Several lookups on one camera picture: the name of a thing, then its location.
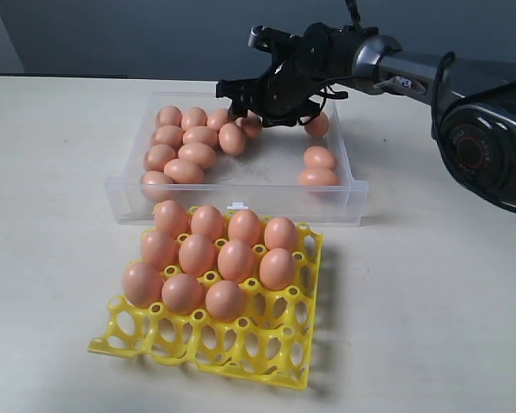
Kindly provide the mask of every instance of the robotic arm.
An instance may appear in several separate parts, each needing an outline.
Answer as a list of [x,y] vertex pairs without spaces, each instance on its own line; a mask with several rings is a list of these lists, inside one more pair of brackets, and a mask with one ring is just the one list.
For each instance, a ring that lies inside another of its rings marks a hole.
[[[432,137],[451,176],[484,200],[516,213],[516,64],[403,51],[377,28],[310,25],[303,36],[256,26],[249,46],[268,52],[258,78],[221,80],[232,119],[252,111],[264,127],[296,126],[318,116],[326,99],[348,98],[335,84],[368,95],[407,96],[431,107]],[[323,98],[323,104],[311,100]]]

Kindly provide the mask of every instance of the white table surface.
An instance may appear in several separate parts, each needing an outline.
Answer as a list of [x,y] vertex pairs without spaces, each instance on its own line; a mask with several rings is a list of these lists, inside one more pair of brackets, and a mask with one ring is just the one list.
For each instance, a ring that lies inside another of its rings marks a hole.
[[445,172],[428,108],[340,102],[360,228],[323,231],[310,388],[89,354],[141,227],[116,176],[149,94],[213,83],[0,78],[0,413],[516,412],[516,216]]

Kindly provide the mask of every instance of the brown egg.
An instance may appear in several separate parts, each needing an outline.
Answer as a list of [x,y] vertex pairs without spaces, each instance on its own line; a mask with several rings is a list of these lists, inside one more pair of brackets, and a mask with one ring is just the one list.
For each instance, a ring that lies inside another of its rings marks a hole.
[[183,129],[179,126],[160,126],[151,136],[150,146],[168,145],[178,149],[181,146],[182,139]]
[[264,230],[264,245],[268,250],[283,248],[294,252],[298,246],[298,230],[296,226],[285,217],[273,218]]
[[186,209],[175,200],[166,200],[157,204],[153,214],[155,227],[172,238],[178,238],[189,227]]
[[329,131],[329,118],[321,112],[314,120],[304,126],[304,130],[312,138],[322,138]]
[[228,118],[227,109],[216,109],[208,115],[206,125],[216,132],[219,132],[220,128],[229,122],[230,119]]
[[207,126],[191,127],[183,134],[183,143],[186,145],[192,142],[200,142],[214,147],[218,144],[218,133]]
[[205,306],[212,318],[228,323],[243,314],[247,296],[235,282],[221,280],[208,289]]
[[236,157],[243,153],[247,139],[239,126],[234,123],[226,123],[218,133],[218,142],[222,151]]
[[208,170],[216,163],[216,152],[209,145],[191,142],[180,148],[178,158],[196,163],[203,170]]
[[132,305],[148,308],[161,300],[163,277],[151,265],[135,262],[126,267],[122,277],[124,295]]
[[308,168],[336,169],[336,157],[333,152],[323,146],[311,146],[304,152],[304,163]]
[[296,277],[296,259],[283,249],[269,250],[260,262],[260,282],[272,291],[287,288]]
[[178,261],[181,270],[193,277],[201,277],[214,267],[216,247],[207,236],[192,234],[180,246]]
[[199,308],[205,292],[195,277],[180,273],[164,282],[162,296],[166,308],[175,314],[187,315]]
[[164,125],[179,126],[181,123],[181,110],[176,106],[162,108],[155,118],[155,127]]
[[241,239],[251,247],[260,242],[260,235],[260,218],[249,209],[242,209],[234,213],[227,225],[229,240]]
[[164,165],[164,174],[175,183],[201,183],[205,173],[196,163],[173,159]]
[[177,249],[178,243],[169,234],[158,230],[146,232],[139,245],[141,260],[159,271],[175,263]]
[[186,131],[194,126],[206,126],[206,112],[201,108],[189,108],[181,117],[181,129]]
[[169,185],[173,182],[163,172],[158,172],[156,170],[145,172],[139,180],[139,183],[144,185],[141,188],[141,192],[148,200],[162,202],[170,197],[170,189],[161,188],[161,186]]
[[335,187],[339,180],[336,173],[327,168],[308,168],[300,172],[298,184],[306,187]]
[[224,280],[243,282],[255,268],[255,253],[243,240],[225,243],[218,253],[218,271]]
[[216,241],[224,235],[225,219],[214,206],[204,205],[191,217],[191,232],[206,235],[211,241]]
[[152,146],[144,156],[145,170],[164,171],[164,165],[175,159],[175,150],[168,145]]
[[244,130],[245,135],[251,139],[256,139],[261,134],[261,120],[257,114],[249,112],[246,118],[239,118],[235,124]]

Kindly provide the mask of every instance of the egg tray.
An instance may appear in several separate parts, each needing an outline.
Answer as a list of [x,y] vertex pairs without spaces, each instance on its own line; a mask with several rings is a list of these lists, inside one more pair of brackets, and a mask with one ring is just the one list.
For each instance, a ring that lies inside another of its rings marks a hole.
[[[189,210],[193,213],[197,207]],[[226,224],[233,212],[225,214]],[[269,217],[263,217],[265,226]],[[191,362],[198,370],[267,385],[303,390],[310,373],[311,340],[316,313],[316,293],[323,236],[308,224],[297,224],[298,248],[293,253],[297,276],[282,291],[270,291],[258,279],[258,265],[252,277],[239,284],[247,294],[243,315],[231,323],[214,320],[201,306],[187,316],[170,312],[162,302],[140,309],[125,296],[113,298],[105,333],[93,339],[88,351],[127,359],[149,356],[154,362],[176,366]],[[183,242],[188,234],[181,234]],[[226,242],[216,241],[218,249]],[[267,252],[254,246],[257,261]],[[166,267],[163,277],[180,273],[179,265]],[[221,280],[218,269],[199,278],[208,288]],[[132,318],[134,329],[124,331],[120,314]]]

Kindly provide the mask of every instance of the yellow egg tray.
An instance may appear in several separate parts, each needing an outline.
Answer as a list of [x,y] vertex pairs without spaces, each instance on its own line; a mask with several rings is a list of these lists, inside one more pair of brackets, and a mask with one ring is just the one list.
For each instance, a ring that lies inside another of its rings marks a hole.
[[[226,224],[232,214],[225,214]],[[263,226],[269,220],[263,217]],[[161,302],[140,309],[119,296],[109,303],[107,330],[90,342],[88,351],[127,359],[147,355],[165,366],[191,362],[202,372],[305,389],[323,236],[306,223],[297,224],[297,229],[298,248],[293,255],[298,269],[294,283],[282,291],[267,290],[260,284],[256,265],[253,276],[239,284],[248,301],[243,315],[234,322],[216,321],[204,307],[187,316],[170,312]],[[186,237],[181,234],[178,242]],[[225,242],[225,238],[217,240],[218,249]],[[255,245],[253,251],[257,261],[267,252],[263,244]],[[163,277],[168,279],[179,272],[179,266],[172,265],[164,269]],[[205,288],[218,280],[217,268],[199,278]],[[123,313],[123,317],[132,319],[133,331],[121,328],[119,318]]]

